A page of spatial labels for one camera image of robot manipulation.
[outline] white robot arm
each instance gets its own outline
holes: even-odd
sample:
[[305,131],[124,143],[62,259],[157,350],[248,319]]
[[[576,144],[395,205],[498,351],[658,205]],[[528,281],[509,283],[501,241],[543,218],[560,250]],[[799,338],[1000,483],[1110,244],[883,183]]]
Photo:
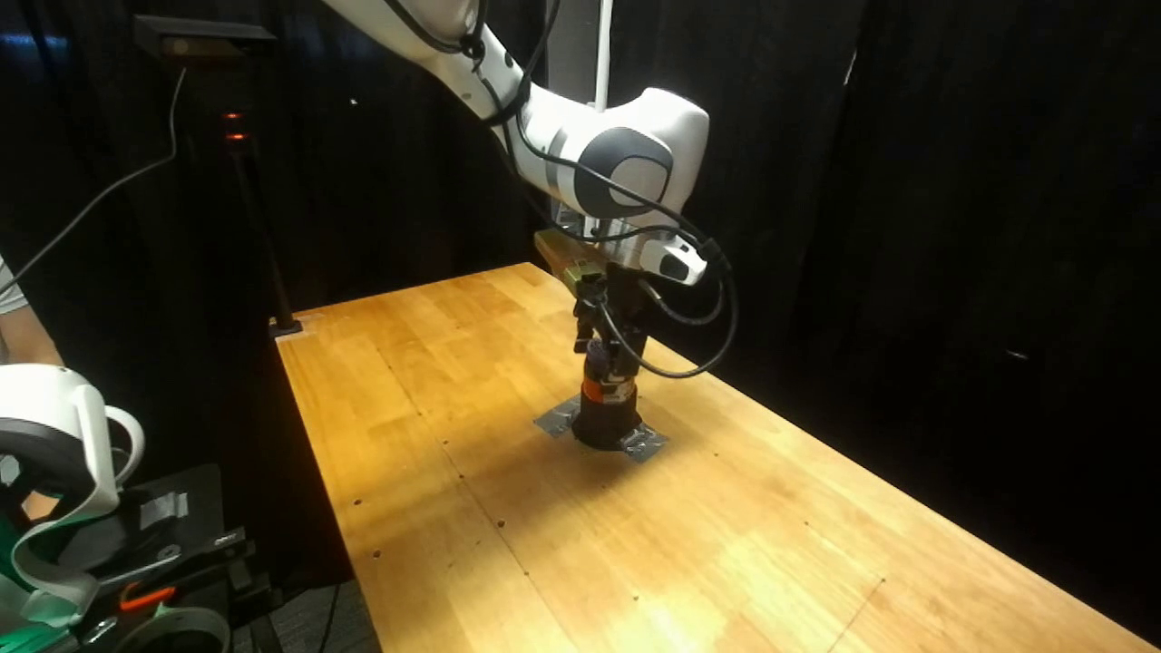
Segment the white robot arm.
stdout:
[[709,114],[672,91],[592,109],[536,86],[481,24],[479,0],[328,0],[381,47],[427,69],[513,151],[515,169],[588,218],[620,267],[682,287],[709,273],[673,229],[709,144]]

